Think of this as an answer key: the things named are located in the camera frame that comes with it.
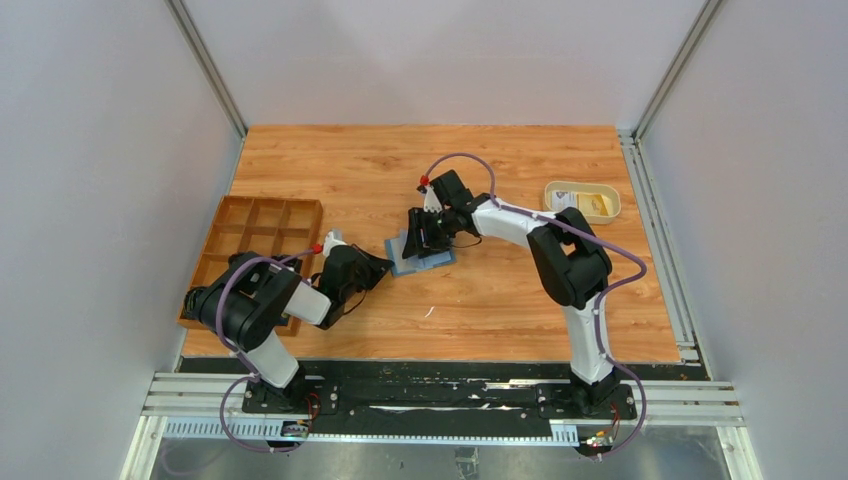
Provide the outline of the blue card holder wallet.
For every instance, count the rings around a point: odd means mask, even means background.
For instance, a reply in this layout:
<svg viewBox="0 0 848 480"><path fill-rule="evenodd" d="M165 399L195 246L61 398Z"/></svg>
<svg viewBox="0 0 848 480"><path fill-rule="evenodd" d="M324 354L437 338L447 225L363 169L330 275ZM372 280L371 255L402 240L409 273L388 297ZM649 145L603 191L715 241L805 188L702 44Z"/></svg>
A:
<svg viewBox="0 0 848 480"><path fill-rule="evenodd" d="M457 261L456 254L453 250L424 258L412 256L408 259L403 259L402 250L406 240L407 231L402 229L396 237L384 241L387 257L394 263L394 266L391 268L391 274L395 278L448 266Z"/></svg>

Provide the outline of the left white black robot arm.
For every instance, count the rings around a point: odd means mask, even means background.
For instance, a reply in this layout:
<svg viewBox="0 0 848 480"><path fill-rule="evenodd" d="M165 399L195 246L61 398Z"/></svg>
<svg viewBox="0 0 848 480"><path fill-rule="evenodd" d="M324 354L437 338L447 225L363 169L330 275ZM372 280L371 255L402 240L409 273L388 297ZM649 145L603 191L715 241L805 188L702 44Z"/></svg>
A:
<svg viewBox="0 0 848 480"><path fill-rule="evenodd" d="M306 396L305 369L276 333L282 318L327 330L350 312L353 296L373 290L393 266L343 241L288 256L237 253L214 282L186 293L183 313L236 355L251 382L294 402Z"/></svg>

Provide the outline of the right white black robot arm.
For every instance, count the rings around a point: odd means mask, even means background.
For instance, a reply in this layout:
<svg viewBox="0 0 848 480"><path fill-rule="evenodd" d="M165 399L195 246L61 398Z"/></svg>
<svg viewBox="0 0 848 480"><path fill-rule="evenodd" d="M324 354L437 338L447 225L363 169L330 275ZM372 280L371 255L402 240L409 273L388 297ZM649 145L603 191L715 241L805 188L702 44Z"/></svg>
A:
<svg viewBox="0 0 848 480"><path fill-rule="evenodd" d="M618 381L602 351L608 340L600 295L608 286L612 264L604 248L593 242L583 215L574 207L539 212L491 193L473 195L453 170L434 179L422 177L417 189L424 204L408 212L402 258L447 252L460 232L527 248L544 291L566 318L573 402L587 410L608 399Z"/></svg>

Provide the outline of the gold VIP card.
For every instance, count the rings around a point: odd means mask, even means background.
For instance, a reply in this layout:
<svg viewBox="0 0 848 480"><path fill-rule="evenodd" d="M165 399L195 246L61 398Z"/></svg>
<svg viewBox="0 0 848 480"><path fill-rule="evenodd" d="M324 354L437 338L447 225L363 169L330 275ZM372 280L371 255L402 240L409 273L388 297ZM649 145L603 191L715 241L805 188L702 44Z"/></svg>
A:
<svg viewBox="0 0 848 480"><path fill-rule="evenodd" d="M595 216L595 217L608 217L609 216L609 208L607 206L607 202L605 200L605 196L597 193L585 193L581 192L579 194L579 207L578 209L586 216Z"/></svg>

